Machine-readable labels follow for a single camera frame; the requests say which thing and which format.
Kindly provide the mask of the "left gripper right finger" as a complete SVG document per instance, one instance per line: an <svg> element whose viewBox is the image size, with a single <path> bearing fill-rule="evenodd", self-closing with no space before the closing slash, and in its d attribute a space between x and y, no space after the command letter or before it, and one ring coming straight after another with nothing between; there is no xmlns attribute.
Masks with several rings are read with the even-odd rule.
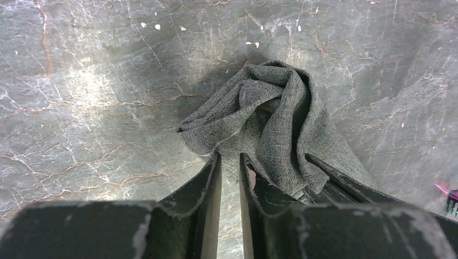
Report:
<svg viewBox="0 0 458 259"><path fill-rule="evenodd" d="M306 205L240 155L245 258L455 258L431 212L408 203Z"/></svg>

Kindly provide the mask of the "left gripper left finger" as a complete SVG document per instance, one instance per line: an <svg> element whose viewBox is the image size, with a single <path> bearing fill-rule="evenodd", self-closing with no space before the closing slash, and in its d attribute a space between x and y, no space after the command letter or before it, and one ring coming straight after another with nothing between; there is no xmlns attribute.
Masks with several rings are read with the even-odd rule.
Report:
<svg viewBox="0 0 458 259"><path fill-rule="evenodd" d="M37 202L1 237L1 258L216 258L221 157L160 201Z"/></svg>

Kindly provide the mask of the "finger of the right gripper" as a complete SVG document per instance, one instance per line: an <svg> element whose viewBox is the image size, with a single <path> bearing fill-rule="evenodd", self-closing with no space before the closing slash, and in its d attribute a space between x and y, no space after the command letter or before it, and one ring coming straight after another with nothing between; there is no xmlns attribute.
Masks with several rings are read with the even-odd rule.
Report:
<svg viewBox="0 0 458 259"><path fill-rule="evenodd" d="M305 159L320 168L329 177L320 193L315 194L312 191L304 190L313 203L404 203L402 200L354 180L309 153L305 154ZM447 218L445 213L444 215L431 213L431 215L442 228L449 243L457 243L457 222Z"/></svg>

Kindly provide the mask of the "grey cloth napkin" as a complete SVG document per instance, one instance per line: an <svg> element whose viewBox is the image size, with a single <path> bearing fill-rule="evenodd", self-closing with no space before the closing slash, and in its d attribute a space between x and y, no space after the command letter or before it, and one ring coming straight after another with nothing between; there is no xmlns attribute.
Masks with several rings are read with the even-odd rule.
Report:
<svg viewBox="0 0 458 259"><path fill-rule="evenodd" d="M338 132L307 72L279 61L249 64L185 118L178 134L202 159L219 153L231 184L239 181L239 155L303 202L329 177L306 160L311 154L369 187L375 181Z"/></svg>

